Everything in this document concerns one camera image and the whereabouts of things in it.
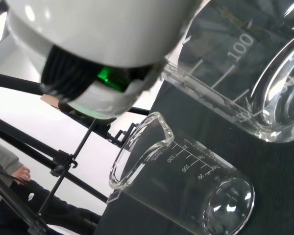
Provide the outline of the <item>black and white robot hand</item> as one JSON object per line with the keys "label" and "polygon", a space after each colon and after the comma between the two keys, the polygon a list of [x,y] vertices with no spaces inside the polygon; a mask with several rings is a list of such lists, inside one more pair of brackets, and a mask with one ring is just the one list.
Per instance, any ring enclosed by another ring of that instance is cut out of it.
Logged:
{"label": "black and white robot hand", "polygon": [[98,119],[157,81],[199,0],[9,0],[7,22],[46,95]]}

